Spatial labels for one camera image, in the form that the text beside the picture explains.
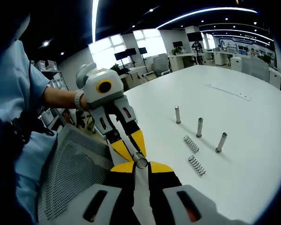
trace black ceiling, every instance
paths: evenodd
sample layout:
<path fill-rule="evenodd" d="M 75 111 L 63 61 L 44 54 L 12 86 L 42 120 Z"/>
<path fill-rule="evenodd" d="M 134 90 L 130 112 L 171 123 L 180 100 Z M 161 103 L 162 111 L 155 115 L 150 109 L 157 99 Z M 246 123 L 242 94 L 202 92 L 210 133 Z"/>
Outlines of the black ceiling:
<path fill-rule="evenodd" d="M 59 63 L 92 42 L 92 0 L 43 0 L 33 4 L 35 5 L 30 9 L 30 24 L 20 38 L 31 60 L 51 59 Z M 226 6 L 254 9 L 252 1 L 237 5 L 235 0 L 205 0 L 196 3 L 175 0 L 175 4 L 164 0 L 142 0 L 137 4 L 131 0 L 99 0 L 96 40 L 118 33 L 131 33 L 133 29 L 155 28 L 177 16 L 198 9 Z M 217 29 L 233 29 L 233 25 L 227 23 L 254 26 L 253 22 L 257 22 L 256 27 L 268 29 L 258 14 L 229 10 L 193 15 L 161 29 L 180 29 L 181 25 L 196 25 L 200 26 L 201 30 L 210 30 L 214 29 L 213 25 L 206 24 L 213 23 L 217 23 Z M 236 26 L 235 29 L 239 30 L 254 32 L 255 29 L 252 26 Z M 268 31 L 256 29 L 257 33 L 269 36 Z M 46 40 L 50 40 L 50 44 L 42 47 Z"/>

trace computer monitor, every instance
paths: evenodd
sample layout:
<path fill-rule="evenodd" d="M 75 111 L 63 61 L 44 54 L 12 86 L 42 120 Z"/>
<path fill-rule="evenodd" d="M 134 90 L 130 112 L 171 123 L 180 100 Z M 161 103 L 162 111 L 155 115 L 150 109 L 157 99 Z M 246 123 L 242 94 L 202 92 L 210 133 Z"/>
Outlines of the computer monitor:
<path fill-rule="evenodd" d="M 182 41 L 173 42 L 174 48 L 183 46 Z"/>
<path fill-rule="evenodd" d="M 116 57 L 116 60 L 121 60 L 123 58 L 126 58 L 128 55 L 126 51 L 124 51 L 124 52 L 115 53 L 114 56 Z"/>
<path fill-rule="evenodd" d="M 129 48 L 129 49 L 126 49 L 125 51 L 127 53 L 127 56 L 136 55 L 135 48 Z"/>
<path fill-rule="evenodd" d="M 187 34 L 188 41 L 203 41 L 201 32 Z"/>
<path fill-rule="evenodd" d="M 140 54 L 146 54 L 147 50 L 146 48 L 139 48 Z"/>

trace gray mesh chair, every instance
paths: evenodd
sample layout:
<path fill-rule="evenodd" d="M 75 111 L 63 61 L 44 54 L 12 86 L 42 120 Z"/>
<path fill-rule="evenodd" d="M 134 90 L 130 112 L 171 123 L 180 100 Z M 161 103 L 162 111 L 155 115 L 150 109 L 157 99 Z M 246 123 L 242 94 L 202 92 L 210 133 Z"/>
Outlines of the gray mesh chair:
<path fill-rule="evenodd" d="M 42 172 L 37 198 L 39 222 L 63 214 L 81 192 L 93 184 L 102 184 L 113 166 L 107 145 L 66 124 Z"/>
<path fill-rule="evenodd" d="M 157 56 L 153 58 L 153 71 L 156 76 L 163 76 L 170 73 L 167 56 Z"/>
<path fill-rule="evenodd" d="M 251 59 L 251 75 L 265 82 L 270 82 L 269 66 L 260 59 Z"/>
<path fill-rule="evenodd" d="M 260 59 L 242 57 L 242 72 L 269 82 L 269 66 Z"/>

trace white watch strap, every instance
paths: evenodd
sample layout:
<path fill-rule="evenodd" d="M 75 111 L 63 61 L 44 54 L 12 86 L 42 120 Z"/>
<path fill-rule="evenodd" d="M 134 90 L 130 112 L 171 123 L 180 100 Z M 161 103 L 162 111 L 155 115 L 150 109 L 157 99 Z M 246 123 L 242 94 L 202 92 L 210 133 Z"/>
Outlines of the white watch strap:
<path fill-rule="evenodd" d="M 78 91 L 75 95 L 74 101 L 75 101 L 75 105 L 76 105 L 77 109 L 81 110 L 81 111 L 84 111 L 84 109 L 82 108 L 82 106 L 80 104 L 80 98 L 81 98 L 82 95 L 83 95 L 83 91 L 82 90 Z"/>

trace metal spring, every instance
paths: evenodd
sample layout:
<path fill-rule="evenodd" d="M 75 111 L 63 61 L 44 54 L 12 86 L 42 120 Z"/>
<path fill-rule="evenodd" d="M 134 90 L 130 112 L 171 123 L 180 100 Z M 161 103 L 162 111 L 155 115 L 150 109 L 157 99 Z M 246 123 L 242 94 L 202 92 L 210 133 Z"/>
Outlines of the metal spring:
<path fill-rule="evenodd" d="M 196 153 L 199 151 L 199 147 L 193 142 L 193 140 L 187 135 L 183 138 L 185 143 L 191 148 L 191 150 Z"/>
<path fill-rule="evenodd" d="M 201 164 L 197 161 L 195 156 L 190 156 L 188 158 L 188 161 L 192 164 L 193 168 L 197 172 L 199 176 L 202 176 L 203 174 L 206 173 L 206 170 L 201 166 Z"/>
<path fill-rule="evenodd" d="M 133 154 L 132 158 L 138 168 L 143 169 L 147 167 L 148 161 L 142 154 L 136 152 Z"/>

